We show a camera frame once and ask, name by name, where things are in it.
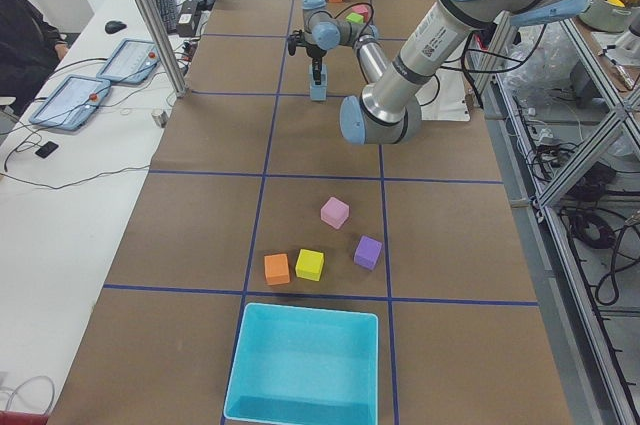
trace blue tray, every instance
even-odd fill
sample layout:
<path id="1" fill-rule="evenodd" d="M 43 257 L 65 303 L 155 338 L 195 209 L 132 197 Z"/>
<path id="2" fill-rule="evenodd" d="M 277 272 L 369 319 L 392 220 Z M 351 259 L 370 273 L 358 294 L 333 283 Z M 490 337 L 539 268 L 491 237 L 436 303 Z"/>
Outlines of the blue tray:
<path id="1" fill-rule="evenodd" d="M 277 425 L 377 425 L 378 317 L 250 303 L 224 415 Z"/>

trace brown table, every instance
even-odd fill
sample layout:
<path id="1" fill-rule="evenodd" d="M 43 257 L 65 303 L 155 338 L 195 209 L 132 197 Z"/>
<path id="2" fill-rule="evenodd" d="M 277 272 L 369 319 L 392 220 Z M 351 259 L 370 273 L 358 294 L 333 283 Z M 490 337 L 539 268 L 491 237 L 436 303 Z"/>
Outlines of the brown table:
<path id="1" fill-rule="evenodd" d="M 371 1 L 393 56 L 434 0 Z M 329 53 L 329 98 L 309 101 L 284 41 L 301 15 L 217 0 L 49 423 L 223 423 L 256 301 L 375 313 L 380 424 L 571 423 L 482 112 L 347 144 L 355 58 Z M 330 196 L 351 207 L 339 231 Z M 372 272 L 352 262 L 361 235 L 384 244 Z M 263 256 L 303 247 L 325 253 L 321 281 L 267 286 Z"/>

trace plastic bin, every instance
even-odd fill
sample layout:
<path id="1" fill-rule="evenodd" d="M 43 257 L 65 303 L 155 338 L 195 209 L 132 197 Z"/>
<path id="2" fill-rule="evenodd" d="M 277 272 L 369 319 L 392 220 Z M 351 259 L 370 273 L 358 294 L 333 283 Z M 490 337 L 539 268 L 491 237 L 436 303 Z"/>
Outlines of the plastic bin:
<path id="1" fill-rule="evenodd" d="M 224 415 L 278 425 L 377 425 L 378 317 L 247 305 Z"/>

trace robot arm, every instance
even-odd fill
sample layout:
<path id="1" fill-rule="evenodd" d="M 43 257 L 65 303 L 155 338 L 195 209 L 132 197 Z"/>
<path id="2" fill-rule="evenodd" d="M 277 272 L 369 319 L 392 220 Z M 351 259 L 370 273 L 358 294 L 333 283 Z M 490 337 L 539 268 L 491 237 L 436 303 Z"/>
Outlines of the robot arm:
<path id="1" fill-rule="evenodd" d="M 310 39 L 319 38 L 316 42 L 320 47 L 327 46 L 325 50 L 337 46 L 336 42 L 353 46 L 369 82 L 359 98 L 347 97 L 342 103 L 343 136 L 357 144 L 399 143 L 408 140 L 420 126 L 415 94 L 469 33 L 486 28 L 503 11 L 513 15 L 514 26 L 524 26 L 572 17 L 582 12 L 587 3 L 588 0 L 437 0 L 393 61 L 385 57 L 369 30 L 359 34 L 355 43 L 349 43 L 343 39 L 342 28 L 331 22 L 333 19 L 325 21 L 322 14 L 307 12 L 305 30 L 311 32 Z M 325 35 L 333 35 L 329 43 L 324 42 Z"/>

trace purple cube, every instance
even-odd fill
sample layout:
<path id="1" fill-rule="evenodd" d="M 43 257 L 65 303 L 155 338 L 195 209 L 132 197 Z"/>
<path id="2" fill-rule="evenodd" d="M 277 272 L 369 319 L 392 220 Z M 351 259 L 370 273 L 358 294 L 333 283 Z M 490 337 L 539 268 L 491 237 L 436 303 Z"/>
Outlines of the purple cube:
<path id="1" fill-rule="evenodd" d="M 349 218 L 349 205 L 331 197 L 320 210 L 320 218 L 337 230 Z"/>
<path id="2" fill-rule="evenodd" d="M 356 249 L 356 255 L 353 257 L 353 261 L 361 267 L 373 270 L 376 267 L 376 262 L 378 261 L 381 250 L 382 243 L 363 235 Z"/>

